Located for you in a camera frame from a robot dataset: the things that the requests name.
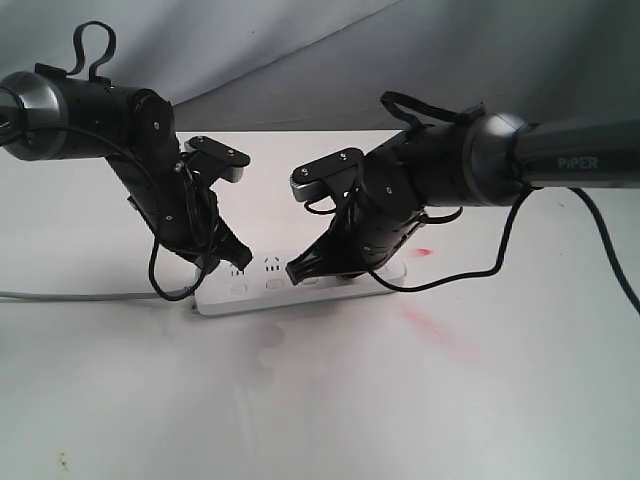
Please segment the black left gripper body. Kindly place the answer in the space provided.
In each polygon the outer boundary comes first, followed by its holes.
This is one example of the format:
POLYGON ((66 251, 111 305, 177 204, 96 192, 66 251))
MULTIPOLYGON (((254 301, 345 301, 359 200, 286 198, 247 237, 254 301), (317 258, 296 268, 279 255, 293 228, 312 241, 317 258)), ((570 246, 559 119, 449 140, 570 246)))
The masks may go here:
POLYGON ((107 163, 159 245, 194 265, 216 265, 214 236, 225 232, 216 194, 180 149, 110 154, 107 163))

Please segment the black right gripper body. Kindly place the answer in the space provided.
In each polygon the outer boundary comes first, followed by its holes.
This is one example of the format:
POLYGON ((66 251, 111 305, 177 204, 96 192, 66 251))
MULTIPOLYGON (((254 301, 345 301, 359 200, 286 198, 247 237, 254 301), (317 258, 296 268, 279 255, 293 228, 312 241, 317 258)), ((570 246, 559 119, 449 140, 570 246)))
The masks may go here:
POLYGON ((325 273, 366 273, 383 267, 424 223, 422 209, 401 209, 397 220, 357 193, 319 239, 325 273))

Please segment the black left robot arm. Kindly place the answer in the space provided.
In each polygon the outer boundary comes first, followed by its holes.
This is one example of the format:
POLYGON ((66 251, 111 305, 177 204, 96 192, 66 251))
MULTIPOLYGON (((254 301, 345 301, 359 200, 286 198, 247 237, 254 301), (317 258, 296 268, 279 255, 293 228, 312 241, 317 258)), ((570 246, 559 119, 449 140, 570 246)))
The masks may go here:
POLYGON ((1 140, 20 160, 105 159, 159 244, 184 260, 205 272, 250 263, 212 190, 238 182, 249 156, 206 136, 179 142, 173 108, 154 91, 20 71, 1 81, 1 117, 1 140))

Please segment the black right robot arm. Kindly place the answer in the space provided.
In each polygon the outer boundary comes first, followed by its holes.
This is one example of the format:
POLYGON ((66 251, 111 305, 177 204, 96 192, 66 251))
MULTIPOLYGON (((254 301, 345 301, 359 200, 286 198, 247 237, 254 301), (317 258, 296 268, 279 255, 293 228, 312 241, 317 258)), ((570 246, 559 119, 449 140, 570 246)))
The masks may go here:
POLYGON ((330 199, 328 229, 286 267, 293 283, 384 266, 431 207, 509 207, 541 188, 635 188, 639 123, 631 117, 529 124, 484 114, 469 124, 403 131, 369 152, 350 147, 295 168, 301 203, 330 199))

